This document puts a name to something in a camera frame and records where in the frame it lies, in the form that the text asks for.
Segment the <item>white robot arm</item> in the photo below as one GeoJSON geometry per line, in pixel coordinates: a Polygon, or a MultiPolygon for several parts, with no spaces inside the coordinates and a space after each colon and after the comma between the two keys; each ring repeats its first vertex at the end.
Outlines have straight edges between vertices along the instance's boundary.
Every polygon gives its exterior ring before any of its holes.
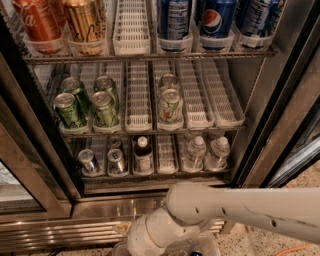
{"type": "Polygon", "coordinates": [[[115,226],[132,256],[160,256],[217,219],[320,244],[320,188],[222,189],[180,182],[150,214],[115,226]]]}

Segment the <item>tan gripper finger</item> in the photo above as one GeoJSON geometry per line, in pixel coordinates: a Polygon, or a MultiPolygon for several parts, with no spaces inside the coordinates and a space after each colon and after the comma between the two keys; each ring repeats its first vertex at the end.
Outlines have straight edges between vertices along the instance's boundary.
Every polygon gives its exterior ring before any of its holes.
{"type": "Polygon", "coordinates": [[[121,222],[113,227],[113,230],[121,235],[127,235],[132,226],[131,222],[121,222]]]}

